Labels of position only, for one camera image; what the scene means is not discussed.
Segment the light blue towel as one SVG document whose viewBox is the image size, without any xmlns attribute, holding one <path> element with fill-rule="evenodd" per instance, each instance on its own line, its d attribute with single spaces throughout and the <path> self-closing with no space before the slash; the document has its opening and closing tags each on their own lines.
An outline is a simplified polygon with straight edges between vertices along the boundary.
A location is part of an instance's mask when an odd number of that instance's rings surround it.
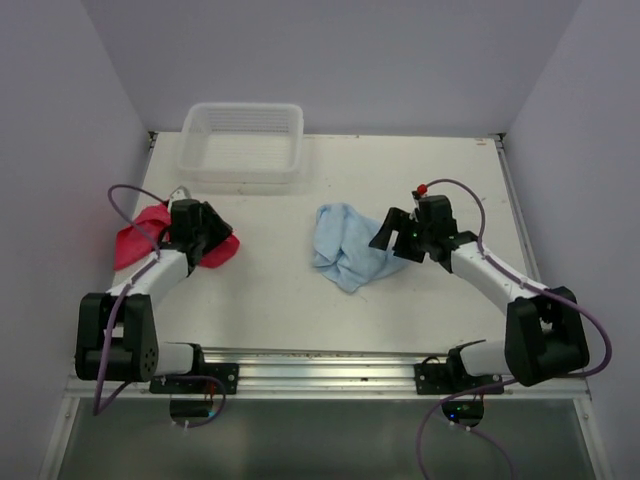
<svg viewBox="0 0 640 480">
<path fill-rule="evenodd" d="M 408 266 L 407 260 L 395 257 L 390 250 L 369 246 L 381 223 L 349 204 L 322 205 L 315 220 L 312 266 L 348 294 Z"/>
</svg>

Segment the red towel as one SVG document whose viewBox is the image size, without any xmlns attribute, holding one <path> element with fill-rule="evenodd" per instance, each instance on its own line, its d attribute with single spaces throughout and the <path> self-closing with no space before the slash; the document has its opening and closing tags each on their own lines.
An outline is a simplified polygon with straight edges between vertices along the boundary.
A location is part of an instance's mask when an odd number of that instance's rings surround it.
<svg viewBox="0 0 640 480">
<path fill-rule="evenodd" d="M 164 228 L 171 224 L 170 213 L 166 205 L 155 204 L 145 207 L 134 222 L 149 235 L 157 238 Z M 199 265 L 209 269 L 218 268 L 233 258 L 239 247 L 239 239 L 232 234 L 206 254 Z M 113 270 L 123 270 L 144 259 L 151 251 L 151 243 L 134 227 L 128 226 L 116 234 Z"/>
</svg>

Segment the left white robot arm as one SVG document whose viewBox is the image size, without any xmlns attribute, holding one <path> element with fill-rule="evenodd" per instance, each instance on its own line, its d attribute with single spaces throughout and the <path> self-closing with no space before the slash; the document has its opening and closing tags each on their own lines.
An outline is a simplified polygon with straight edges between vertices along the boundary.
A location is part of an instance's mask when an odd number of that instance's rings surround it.
<svg viewBox="0 0 640 480">
<path fill-rule="evenodd" d="M 158 340 L 154 308 L 188 278 L 205 255 L 232 235 L 231 226 L 207 202 L 175 201 L 169 240 L 125 281 L 85 295 L 79 308 L 75 372 L 81 380 L 147 382 L 171 376 L 185 392 L 201 390 L 207 367 L 198 347 Z"/>
</svg>

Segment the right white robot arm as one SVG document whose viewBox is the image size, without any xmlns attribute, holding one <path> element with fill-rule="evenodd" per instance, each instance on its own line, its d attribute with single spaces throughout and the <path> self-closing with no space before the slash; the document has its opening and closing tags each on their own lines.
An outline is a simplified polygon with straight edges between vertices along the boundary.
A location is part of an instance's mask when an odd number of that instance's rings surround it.
<svg viewBox="0 0 640 480">
<path fill-rule="evenodd" d="M 582 319 L 571 306 L 573 293 L 565 287 L 550 289 L 490 260 L 475 233 L 459 230 L 446 196 L 424 196 L 412 212 L 391 208 L 369 245 L 417 263 L 432 260 L 471 284 L 504 315 L 503 340 L 449 350 L 442 366 L 454 391 L 468 392 L 493 376 L 532 386 L 588 365 Z"/>
</svg>

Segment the white plastic mesh basket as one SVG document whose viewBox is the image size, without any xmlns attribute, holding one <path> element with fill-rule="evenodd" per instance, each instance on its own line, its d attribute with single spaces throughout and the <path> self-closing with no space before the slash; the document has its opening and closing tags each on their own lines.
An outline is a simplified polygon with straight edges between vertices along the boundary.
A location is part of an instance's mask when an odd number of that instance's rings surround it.
<svg viewBox="0 0 640 480">
<path fill-rule="evenodd" d="M 301 168 L 303 135 L 295 104 L 198 103 L 183 122 L 176 167 L 194 182 L 287 184 Z"/>
</svg>

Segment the aluminium side rail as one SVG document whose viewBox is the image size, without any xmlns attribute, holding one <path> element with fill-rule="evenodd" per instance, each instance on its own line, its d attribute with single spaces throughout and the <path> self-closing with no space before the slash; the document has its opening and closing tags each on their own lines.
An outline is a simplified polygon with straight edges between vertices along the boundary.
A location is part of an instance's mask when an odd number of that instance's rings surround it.
<svg viewBox="0 0 640 480">
<path fill-rule="evenodd" d="M 500 166 L 503 172 L 506 190 L 511 204 L 512 214 L 515 220 L 516 229 L 521 245 L 521 250 L 524 256 L 525 268 L 528 276 L 535 281 L 540 281 L 539 267 L 535 258 L 534 251 L 532 249 L 529 232 L 525 223 L 522 208 L 519 202 L 518 195 L 516 193 L 515 184 L 511 175 L 511 170 L 508 165 L 507 155 L 505 150 L 505 134 L 493 134 L 491 138 L 494 140 L 496 151 L 499 157 Z"/>
</svg>

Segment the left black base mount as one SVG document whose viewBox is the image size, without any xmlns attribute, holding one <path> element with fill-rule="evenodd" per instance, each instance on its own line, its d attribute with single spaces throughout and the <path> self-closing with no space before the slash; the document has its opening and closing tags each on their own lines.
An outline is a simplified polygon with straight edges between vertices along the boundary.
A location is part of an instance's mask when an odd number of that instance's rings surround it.
<svg viewBox="0 0 640 480">
<path fill-rule="evenodd" d="M 151 380 L 149 391 L 167 395 L 212 395 L 225 390 L 227 395 L 235 395 L 239 373 L 240 366 L 237 363 L 205 363 L 195 373 L 176 378 L 155 377 Z"/>
</svg>

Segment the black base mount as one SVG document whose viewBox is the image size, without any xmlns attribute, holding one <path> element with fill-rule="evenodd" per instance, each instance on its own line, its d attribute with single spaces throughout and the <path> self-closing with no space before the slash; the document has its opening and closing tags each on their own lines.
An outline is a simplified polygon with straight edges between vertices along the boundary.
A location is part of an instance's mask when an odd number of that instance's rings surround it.
<svg viewBox="0 0 640 480">
<path fill-rule="evenodd" d="M 502 380 L 492 375 L 470 375 L 463 366 L 460 349 L 451 349 L 446 356 L 429 356 L 413 365 L 414 384 L 418 395 L 451 395 L 482 387 L 483 394 L 501 395 L 503 386 L 495 386 Z"/>
<path fill-rule="evenodd" d="M 225 390 L 227 395 L 235 395 L 239 373 L 240 366 L 237 363 L 205 363 L 195 373 L 176 378 L 155 377 L 151 380 L 149 391 L 167 395 L 212 395 Z"/>
</svg>

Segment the aluminium front rail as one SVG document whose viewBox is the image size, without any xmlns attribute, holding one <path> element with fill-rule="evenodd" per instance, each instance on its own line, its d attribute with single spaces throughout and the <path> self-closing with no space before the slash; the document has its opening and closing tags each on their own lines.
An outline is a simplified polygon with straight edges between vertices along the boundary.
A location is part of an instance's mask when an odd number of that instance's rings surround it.
<svg viewBox="0 0 640 480">
<path fill-rule="evenodd" d="M 238 399 L 384 399 L 444 398 L 418 395 L 413 365 L 435 354 L 362 352 L 287 352 L 284 350 L 204 349 L 205 363 L 237 363 Z M 132 383 L 120 398 L 145 398 L 150 382 Z M 507 399 L 588 399 L 585 380 L 554 379 L 532 387 L 509 384 Z M 167 395 L 191 399 L 197 395 Z"/>
</svg>

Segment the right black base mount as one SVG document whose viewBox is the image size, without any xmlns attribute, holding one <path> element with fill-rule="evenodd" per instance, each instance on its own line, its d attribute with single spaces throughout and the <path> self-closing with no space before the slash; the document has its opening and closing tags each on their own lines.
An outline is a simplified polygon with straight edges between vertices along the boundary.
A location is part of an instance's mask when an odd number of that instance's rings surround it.
<svg viewBox="0 0 640 480">
<path fill-rule="evenodd" d="M 460 349 L 451 349 L 446 356 L 429 356 L 413 365 L 414 384 L 418 395 L 451 395 L 482 387 L 483 394 L 501 395 L 503 386 L 495 386 L 502 380 L 492 375 L 470 375 L 463 366 Z"/>
</svg>

